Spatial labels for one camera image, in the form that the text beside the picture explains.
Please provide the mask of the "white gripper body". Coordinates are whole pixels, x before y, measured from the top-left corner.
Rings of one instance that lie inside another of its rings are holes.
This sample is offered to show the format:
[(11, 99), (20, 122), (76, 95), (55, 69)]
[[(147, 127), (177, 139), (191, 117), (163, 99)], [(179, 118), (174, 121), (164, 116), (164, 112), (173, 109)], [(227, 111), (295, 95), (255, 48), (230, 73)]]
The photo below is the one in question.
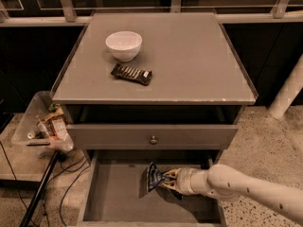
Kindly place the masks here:
[(194, 168), (181, 168), (177, 174), (176, 184), (177, 190), (183, 195), (194, 195), (195, 192), (191, 186), (191, 176), (195, 172)]

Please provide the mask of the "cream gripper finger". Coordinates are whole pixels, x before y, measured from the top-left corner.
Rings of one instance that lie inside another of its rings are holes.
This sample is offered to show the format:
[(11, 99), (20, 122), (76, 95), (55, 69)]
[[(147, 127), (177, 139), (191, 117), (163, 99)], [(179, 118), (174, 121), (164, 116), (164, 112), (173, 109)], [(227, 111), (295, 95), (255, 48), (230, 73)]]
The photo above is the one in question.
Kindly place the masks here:
[(176, 181), (161, 182), (159, 186), (174, 192), (179, 192)]
[(169, 171), (164, 172), (163, 176), (168, 177), (170, 179), (176, 179), (179, 171), (180, 171), (179, 168), (171, 169)]

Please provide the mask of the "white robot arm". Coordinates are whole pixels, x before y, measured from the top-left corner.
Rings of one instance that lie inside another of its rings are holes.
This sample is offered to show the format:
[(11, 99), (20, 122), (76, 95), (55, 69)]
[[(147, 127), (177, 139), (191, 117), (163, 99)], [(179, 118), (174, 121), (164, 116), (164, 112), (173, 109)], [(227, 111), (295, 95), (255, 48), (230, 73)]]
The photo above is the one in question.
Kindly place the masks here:
[(213, 165), (208, 170), (191, 167), (154, 172), (158, 186), (182, 195), (203, 195), (227, 201), (244, 196), (303, 224), (303, 191), (247, 176), (226, 165)]

